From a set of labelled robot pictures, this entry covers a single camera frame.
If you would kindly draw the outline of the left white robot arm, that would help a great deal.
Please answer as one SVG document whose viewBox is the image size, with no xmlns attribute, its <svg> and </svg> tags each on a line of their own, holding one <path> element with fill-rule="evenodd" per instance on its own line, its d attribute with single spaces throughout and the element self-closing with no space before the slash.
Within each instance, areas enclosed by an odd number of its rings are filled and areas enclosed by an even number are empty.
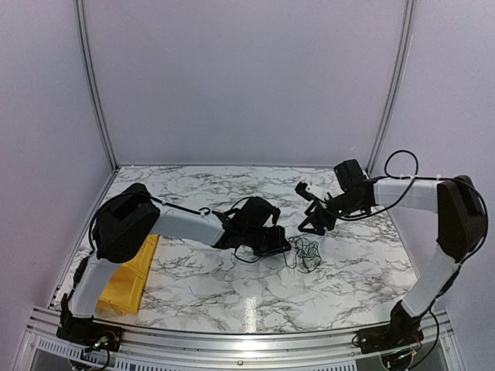
<svg viewBox="0 0 495 371">
<path fill-rule="evenodd" d="M 61 301 L 57 335 L 92 343 L 107 330 L 94 323 L 97 302 L 117 269 L 134 258 L 150 235 L 193 240 L 220 250 L 249 247 L 256 258 L 291 249 L 279 208 L 259 196 L 246 197 L 242 207 L 226 212 L 188 209 L 152 196 L 134 183 L 94 214 L 88 231 L 90 253 L 73 276 Z"/>
</svg>

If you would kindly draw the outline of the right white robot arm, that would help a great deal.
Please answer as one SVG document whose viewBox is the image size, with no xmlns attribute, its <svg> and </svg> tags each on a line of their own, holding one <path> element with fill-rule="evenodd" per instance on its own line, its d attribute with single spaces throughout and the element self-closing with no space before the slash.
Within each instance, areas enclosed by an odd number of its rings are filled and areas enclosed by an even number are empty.
<svg viewBox="0 0 495 371">
<path fill-rule="evenodd" d="M 430 212 L 437 217 L 434 253 L 412 289 L 391 310 L 389 324 L 379 334 L 359 334 L 367 344 L 376 339 L 389 346 L 402 345 L 486 240 L 486 204 L 467 175 L 387 174 L 370 178 L 355 159 L 341 162 L 334 172 L 342 189 L 338 196 L 304 182 L 295 187 L 296 193 L 310 203 L 299 231 L 323 235 L 339 220 L 365 220 L 394 207 Z"/>
</svg>

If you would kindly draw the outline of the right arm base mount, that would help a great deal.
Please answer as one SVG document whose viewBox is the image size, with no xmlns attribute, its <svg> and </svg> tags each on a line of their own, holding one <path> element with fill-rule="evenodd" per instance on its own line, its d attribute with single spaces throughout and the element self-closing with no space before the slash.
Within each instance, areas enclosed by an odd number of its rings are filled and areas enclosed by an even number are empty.
<svg viewBox="0 0 495 371">
<path fill-rule="evenodd" d="M 395 336 L 388 325 L 381 325 L 357 331 L 351 344 L 359 348 L 363 355 L 378 352 L 384 370 L 409 370 L 422 349 L 423 340 L 421 327 Z"/>
</svg>

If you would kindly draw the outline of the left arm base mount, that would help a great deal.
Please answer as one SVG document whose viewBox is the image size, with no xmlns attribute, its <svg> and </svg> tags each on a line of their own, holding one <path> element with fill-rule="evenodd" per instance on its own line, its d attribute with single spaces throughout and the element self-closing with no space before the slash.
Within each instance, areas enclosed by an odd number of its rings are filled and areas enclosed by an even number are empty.
<svg viewBox="0 0 495 371">
<path fill-rule="evenodd" d="M 84 356 L 102 351 L 104 363 L 95 370 L 106 370 L 111 364 L 111 353 L 120 349 L 123 328 L 95 322 L 93 318 L 76 318 L 68 311 L 60 315 L 56 337 L 82 345 Z"/>
</svg>

